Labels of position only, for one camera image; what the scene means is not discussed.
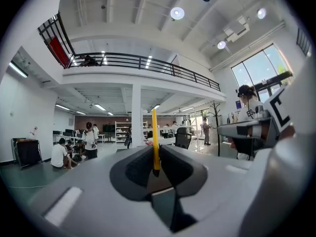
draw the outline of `office chair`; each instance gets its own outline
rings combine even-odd
[[[191,142],[192,135],[187,133],[185,127],[180,127],[177,130],[175,146],[179,148],[188,149]]]

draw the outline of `large window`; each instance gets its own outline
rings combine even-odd
[[[232,70],[239,86],[253,86],[288,71],[288,67],[277,48],[270,45],[232,67]]]

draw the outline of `person on balcony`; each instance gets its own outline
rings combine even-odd
[[[83,62],[81,62],[80,66],[97,66],[99,65],[96,61],[95,58],[92,58],[89,55],[81,55],[80,59],[84,59]]]

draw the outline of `white shelving unit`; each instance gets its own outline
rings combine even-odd
[[[127,138],[128,127],[132,125],[131,122],[116,122],[115,121],[115,143],[125,142]],[[143,128],[147,128],[147,121],[143,122]]]

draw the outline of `green floor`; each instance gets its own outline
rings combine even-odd
[[[11,194],[23,203],[28,204],[33,195],[43,186],[48,185],[67,170],[54,169],[50,161],[39,162],[20,170],[19,165],[9,164],[0,167],[0,174]]]

